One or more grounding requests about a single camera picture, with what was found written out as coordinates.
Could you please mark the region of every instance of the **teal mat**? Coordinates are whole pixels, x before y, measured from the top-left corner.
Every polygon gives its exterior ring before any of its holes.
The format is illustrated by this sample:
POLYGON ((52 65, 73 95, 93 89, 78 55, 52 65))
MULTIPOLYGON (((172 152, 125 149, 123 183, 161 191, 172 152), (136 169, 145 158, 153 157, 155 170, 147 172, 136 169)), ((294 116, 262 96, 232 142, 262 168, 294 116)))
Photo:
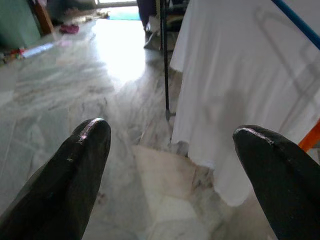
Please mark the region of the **teal mat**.
POLYGON ((135 20, 139 21, 140 16, 138 9, 136 11, 129 10, 117 10, 117 11, 111 11, 109 12, 109 17, 107 18, 109 20, 135 20))

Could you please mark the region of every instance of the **blue rod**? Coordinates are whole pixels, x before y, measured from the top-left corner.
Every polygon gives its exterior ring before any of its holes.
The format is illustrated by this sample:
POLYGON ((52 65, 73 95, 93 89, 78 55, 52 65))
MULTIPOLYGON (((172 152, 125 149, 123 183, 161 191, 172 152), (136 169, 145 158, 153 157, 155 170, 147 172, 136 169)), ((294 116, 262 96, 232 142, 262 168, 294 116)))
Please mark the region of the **blue rod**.
POLYGON ((320 50, 320 36, 311 29, 283 0, 271 0, 320 50))

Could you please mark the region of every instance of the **pink slipper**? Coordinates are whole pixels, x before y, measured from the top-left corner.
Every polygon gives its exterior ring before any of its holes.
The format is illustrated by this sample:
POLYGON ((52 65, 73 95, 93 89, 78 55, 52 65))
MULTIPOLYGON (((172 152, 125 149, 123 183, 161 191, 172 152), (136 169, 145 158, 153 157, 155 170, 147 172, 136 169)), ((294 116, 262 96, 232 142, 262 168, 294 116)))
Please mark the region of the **pink slipper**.
POLYGON ((60 32, 63 34, 76 34, 77 32, 79 32, 79 26, 75 24, 62 24, 60 27, 60 32))

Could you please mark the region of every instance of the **white sheet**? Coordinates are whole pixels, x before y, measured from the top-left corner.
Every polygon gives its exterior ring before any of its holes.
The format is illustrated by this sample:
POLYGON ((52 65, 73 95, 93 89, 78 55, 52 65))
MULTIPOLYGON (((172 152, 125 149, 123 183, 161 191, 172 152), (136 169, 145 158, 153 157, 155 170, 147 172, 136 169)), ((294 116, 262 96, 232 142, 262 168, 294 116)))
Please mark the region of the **white sheet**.
MULTIPOLYGON (((291 7, 320 33, 318 2, 291 7)), ((320 117, 319 50, 271 0, 191 0, 170 65, 183 72, 172 142, 214 168, 231 206, 251 190, 235 128, 260 125, 298 143, 320 117)))

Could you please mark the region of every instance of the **person's leg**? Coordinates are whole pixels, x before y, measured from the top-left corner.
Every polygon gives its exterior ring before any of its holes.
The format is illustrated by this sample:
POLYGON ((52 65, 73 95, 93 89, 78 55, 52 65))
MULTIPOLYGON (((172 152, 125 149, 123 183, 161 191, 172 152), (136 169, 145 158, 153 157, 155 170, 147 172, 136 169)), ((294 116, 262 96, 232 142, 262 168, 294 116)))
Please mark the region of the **person's leg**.
POLYGON ((157 14, 156 1, 155 0, 137 0, 139 8, 139 15, 143 25, 146 28, 149 16, 155 16, 157 14))

